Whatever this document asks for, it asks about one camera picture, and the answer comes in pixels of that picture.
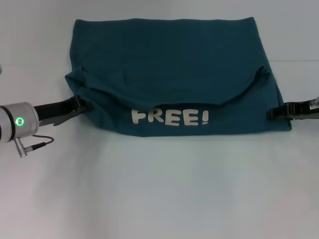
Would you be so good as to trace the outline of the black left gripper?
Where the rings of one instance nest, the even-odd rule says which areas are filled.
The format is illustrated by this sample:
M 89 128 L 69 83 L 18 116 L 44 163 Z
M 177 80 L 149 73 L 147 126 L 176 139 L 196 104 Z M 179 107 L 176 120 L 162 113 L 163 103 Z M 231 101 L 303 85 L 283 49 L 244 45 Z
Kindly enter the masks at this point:
M 34 109 L 39 118 L 39 126 L 58 126 L 81 113 L 91 112 L 94 106 L 80 96 L 73 96 L 61 102 L 35 106 Z

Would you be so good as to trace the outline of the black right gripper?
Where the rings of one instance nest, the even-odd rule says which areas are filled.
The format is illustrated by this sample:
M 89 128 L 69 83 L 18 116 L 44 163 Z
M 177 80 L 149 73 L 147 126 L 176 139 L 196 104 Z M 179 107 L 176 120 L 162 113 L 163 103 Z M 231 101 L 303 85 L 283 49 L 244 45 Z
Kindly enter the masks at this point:
M 267 120 L 318 120 L 319 100 L 314 99 L 304 102 L 289 102 L 287 106 L 272 108 L 266 112 Z

